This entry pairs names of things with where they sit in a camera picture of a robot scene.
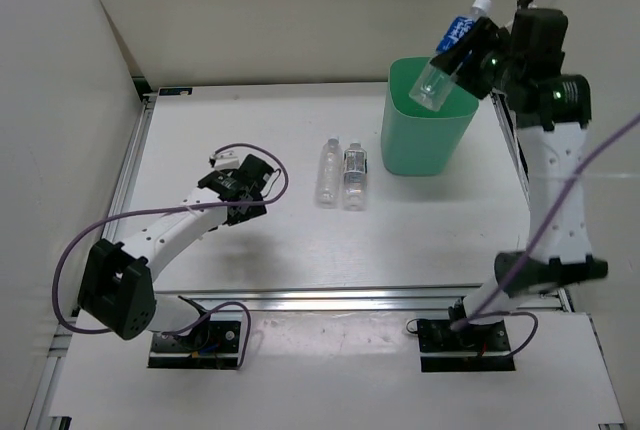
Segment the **clear bottle blue label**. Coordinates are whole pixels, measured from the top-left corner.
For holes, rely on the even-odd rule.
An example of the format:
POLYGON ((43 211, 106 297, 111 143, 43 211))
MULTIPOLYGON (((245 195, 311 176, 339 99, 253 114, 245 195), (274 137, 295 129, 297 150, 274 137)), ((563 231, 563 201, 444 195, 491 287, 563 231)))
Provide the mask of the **clear bottle blue label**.
POLYGON ((451 77, 436 68, 432 61, 455 46, 480 17, 486 17, 490 13, 491 8, 491 0, 475 0, 466 14, 453 19, 409 91, 409 97, 414 102, 429 111, 438 112, 440 110, 454 83, 451 77))

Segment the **clear bottle white label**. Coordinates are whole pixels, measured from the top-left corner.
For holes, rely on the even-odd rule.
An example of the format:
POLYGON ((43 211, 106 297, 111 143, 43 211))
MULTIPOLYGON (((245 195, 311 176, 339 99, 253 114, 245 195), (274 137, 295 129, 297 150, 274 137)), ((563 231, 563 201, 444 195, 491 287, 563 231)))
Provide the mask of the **clear bottle white label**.
POLYGON ((343 155, 342 205, 345 210, 366 208, 368 155, 360 141, 353 141, 343 155))

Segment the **green plastic bin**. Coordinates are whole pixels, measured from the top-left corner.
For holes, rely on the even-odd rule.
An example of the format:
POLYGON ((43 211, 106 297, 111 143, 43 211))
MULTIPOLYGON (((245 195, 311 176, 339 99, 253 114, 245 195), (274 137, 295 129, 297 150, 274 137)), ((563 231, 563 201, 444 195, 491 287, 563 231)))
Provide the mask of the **green plastic bin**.
POLYGON ((411 99, 409 91, 427 63, 426 57, 408 57, 389 68, 380 146, 384 167, 395 175, 443 172, 479 107, 479 100, 459 87, 437 112, 411 99))

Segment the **clear unlabeled plastic bottle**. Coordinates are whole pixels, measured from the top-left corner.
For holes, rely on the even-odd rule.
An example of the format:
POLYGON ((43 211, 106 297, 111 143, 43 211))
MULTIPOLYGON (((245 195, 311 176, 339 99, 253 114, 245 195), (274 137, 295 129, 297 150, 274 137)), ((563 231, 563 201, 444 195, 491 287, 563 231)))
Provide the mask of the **clear unlabeled plastic bottle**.
POLYGON ((324 144, 318 166, 314 192, 315 202, 323 208, 335 208, 340 189, 343 152, 337 136, 324 144))

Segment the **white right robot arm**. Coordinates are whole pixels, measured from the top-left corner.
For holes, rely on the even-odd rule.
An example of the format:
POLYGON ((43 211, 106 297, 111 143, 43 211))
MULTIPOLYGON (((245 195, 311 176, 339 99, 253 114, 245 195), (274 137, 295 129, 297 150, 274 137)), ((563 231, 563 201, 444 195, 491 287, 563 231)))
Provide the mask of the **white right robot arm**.
POLYGON ((586 227, 581 173, 592 118, 585 76, 562 71, 567 17, 517 12, 510 29, 479 18, 436 68, 471 95, 499 95, 514 115, 528 179, 529 235, 522 251, 499 253, 489 279, 450 310, 449 337, 470 350, 492 325, 534 295, 603 279, 586 227))

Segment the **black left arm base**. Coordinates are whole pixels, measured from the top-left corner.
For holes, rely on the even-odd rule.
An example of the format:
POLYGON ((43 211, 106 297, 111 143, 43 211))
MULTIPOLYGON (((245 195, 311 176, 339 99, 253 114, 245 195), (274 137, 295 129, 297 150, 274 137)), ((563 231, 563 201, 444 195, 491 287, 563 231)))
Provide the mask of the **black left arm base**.
POLYGON ((194 335, 152 336, 147 367, 165 370, 236 370, 245 330, 239 312, 213 316, 194 335))

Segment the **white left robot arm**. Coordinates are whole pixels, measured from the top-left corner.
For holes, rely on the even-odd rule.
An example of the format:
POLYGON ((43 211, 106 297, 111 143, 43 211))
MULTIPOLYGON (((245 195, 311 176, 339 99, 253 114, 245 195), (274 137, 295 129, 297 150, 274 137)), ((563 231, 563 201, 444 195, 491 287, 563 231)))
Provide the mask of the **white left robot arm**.
POLYGON ((236 166, 216 165, 177 212, 118 242, 99 240, 87 258, 79 307, 123 340, 149 331, 175 335, 188 350, 205 346, 210 336, 200 319, 205 311, 182 297, 156 294, 154 282, 205 233, 264 215, 262 190, 274 172, 252 154, 236 166))

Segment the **aluminium table frame rail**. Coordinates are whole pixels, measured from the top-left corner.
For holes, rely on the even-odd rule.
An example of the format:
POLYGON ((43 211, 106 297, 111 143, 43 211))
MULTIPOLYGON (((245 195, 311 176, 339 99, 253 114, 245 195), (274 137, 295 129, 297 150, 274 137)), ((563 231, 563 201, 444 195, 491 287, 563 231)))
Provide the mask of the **aluminium table frame rail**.
POLYGON ((530 302, 540 327, 513 372, 423 373, 406 323, 438 318, 520 248, 528 209, 483 102, 444 174, 401 178, 380 157, 381 83, 162 91, 127 180, 129 208, 172 205, 217 147, 278 155, 291 183, 262 218, 206 235, 158 289, 213 307, 238 300, 253 325, 243 367, 147 367, 151 339, 76 335, 50 412, 73 429, 619 429, 623 417, 590 319, 562 296, 530 302), (337 136, 368 155, 366 208, 314 198, 337 136))

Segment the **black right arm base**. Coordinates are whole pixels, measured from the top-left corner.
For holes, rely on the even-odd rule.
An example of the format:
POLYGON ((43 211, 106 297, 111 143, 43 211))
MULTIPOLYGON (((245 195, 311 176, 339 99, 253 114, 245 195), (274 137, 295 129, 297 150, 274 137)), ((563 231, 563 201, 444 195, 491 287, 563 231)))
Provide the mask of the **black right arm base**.
POLYGON ((423 373, 488 373, 516 370, 504 318, 451 329, 449 318, 413 318, 405 325, 418 339, 423 373))

